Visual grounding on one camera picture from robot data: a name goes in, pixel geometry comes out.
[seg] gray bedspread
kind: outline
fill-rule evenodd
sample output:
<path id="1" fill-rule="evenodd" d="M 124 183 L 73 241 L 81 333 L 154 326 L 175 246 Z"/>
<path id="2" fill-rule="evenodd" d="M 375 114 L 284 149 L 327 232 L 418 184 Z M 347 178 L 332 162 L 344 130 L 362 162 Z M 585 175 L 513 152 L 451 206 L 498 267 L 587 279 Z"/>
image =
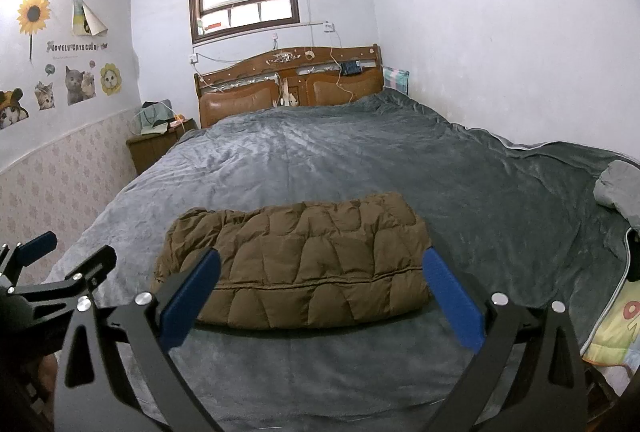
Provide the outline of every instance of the gray bedspread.
<path id="1" fill-rule="evenodd" d="M 626 268 L 628 223 L 592 195 L 614 158 L 565 143 L 510 150 L 391 90 L 338 107 L 243 114 L 185 136 L 118 194 L 48 280 L 109 244 L 118 265 L 97 299 L 128 303 L 148 289 L 165 231 L 191 207 L 253 210 L 395 190 L 440 251 L 490 292 L 535 306 L 565 300 L 584 343 Z M 136 393 L 153 414 L 126 348 Z M 388 432 L 420 430 L 471 353 L 431 303 L 335 333 L 197 329 L 171 356 L 227 431 Z M 504 397 L 517 356 L 487 412 Z"/>

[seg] wooden nightstand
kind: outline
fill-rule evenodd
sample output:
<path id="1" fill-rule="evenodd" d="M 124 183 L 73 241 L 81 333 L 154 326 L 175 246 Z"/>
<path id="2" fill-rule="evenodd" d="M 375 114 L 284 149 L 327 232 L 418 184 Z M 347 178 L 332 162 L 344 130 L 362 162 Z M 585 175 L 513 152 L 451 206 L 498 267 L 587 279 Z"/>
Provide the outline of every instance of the wooden nightstand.
<path id="1" fill-rule="evenodd" d="M 187 130 L 198 128 L 194 120 L 187 120 L 184 125 L 170 128 L 164 134 L 144 134 L 127 139 L 127 147 L 131 152 L 133 164 L 138 175 L 151 167 L 167 151 L 175 145 Z"/>

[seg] cartoon cat sticker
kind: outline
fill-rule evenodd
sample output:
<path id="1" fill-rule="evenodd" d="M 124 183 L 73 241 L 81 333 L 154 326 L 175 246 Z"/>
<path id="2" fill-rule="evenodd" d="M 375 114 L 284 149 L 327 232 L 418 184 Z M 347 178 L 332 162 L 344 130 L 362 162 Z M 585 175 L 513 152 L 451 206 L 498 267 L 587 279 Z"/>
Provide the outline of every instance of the cartoon cat sticker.
<path id="1" fill-rule="evenodd" d="M 69 105 L 95 98 L 95 81 L 91 73 L 66 68 L 66 102 Z"/>
<path id="2" fill-rule="evenodd" d="M 21 88 L 7 92 L 0 91 L 0 129 L 7 128 L 29 117 L 29 113 L 20 106 L 21 98 Z"/>
<path id="3" fill-rule="evenodd" d="M 120 77 L 120 70 L 115 64 L 106 64 L 100 70 L 100 83 L 102 84 L 102 90 L 108 96 L 120 91 L 122 78 Z"/>
<path id="4" fill-rule="evenodd" d="M 53 99 L 53 82 L 48 86 L 42 82 L 38 82 L 35 88 L 36 100 L 40 106 L 40 110 L 46 110 L 47 108 L 54 108 L 56 106 Z"/>

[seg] wainscoting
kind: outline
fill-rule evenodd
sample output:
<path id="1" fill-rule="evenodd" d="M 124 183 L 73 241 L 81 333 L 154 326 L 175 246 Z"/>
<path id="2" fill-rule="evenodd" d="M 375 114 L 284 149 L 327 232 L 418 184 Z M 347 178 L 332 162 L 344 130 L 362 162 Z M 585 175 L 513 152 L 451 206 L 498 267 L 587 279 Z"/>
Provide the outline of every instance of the wainscoting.
<path id="1" fill-rule="evenodd" d="M 27 242 L 47 230 L 58 248 L 25 268 L 20 284 L 39 283 L 135 176 L 123 112 L 41 147 L 0 173 L 0 242 Z"/>

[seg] folded jacket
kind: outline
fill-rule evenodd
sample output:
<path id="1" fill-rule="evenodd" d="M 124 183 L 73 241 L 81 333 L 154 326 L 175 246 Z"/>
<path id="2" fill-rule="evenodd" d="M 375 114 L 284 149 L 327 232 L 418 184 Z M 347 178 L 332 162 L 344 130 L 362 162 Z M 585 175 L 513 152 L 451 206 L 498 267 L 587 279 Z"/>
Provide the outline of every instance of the folded jacket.
<path id="1" fill-rule="evenodd" d="M 169 229 L 152 290 L 216 248 L 222 273 L 199 321 L 249 330 L 350 326 L 422 307 L 430 246 L 424 221 L 397 193 L 253 212 L 194 208 Z"/>

